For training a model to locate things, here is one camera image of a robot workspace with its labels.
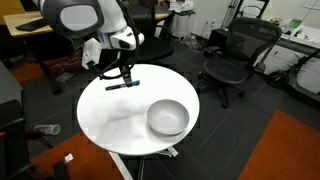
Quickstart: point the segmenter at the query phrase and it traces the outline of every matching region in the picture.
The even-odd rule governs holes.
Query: metal bowl
[[[147,118],[151,129],[165,135],[179,134],[189,123],[187,109],[169,99],[154,102],[148,109]]]

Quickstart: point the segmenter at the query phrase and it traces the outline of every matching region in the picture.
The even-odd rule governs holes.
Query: white cup
[[[40,130],[46,135],[57,135],[59,134],[61,127],[59,124],[51,124],[51,125],[36,125],[33,129]]]

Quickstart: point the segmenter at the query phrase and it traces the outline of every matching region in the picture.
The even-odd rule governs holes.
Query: monitor
[[[38,11],[39,8],[32,0],[20,0],[25,11]]]

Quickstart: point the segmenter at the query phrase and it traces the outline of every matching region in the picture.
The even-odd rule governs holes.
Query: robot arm
[[[84,44],[82,65],[86,69],[89,69],[88,63],[99,63],[102,49],[118,50],[117,58],[120,58],[122,51],[133,51],[144,41],[143,34],[132,29],[135,28],[133,24],[130,24],[132,28],[127,25],[127,14],[120,0],[33,1],[49,26],[66,38],[77,39],[97,32],[99,42],[91,38]],[[119,68],[121,73],[130,71],[128,67]]]

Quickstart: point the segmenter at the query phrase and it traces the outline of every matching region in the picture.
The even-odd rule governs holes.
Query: white round table
[[[119,73],[117,68],[105,75]],[[180,142],[199,115],[199,99],[193,86],[180,74],[155,65],[135,65],[131,77],[140,80],[140,85],[106,91],[107,86],[123,84],[123,79],[96,78],[86,87],[77,107],[84,134],[108,151],[129,156],[153,154]],[[176,100],[188,110],[189,123],[182,133],[161,135],[148,126],[147,110],[161,99]]]

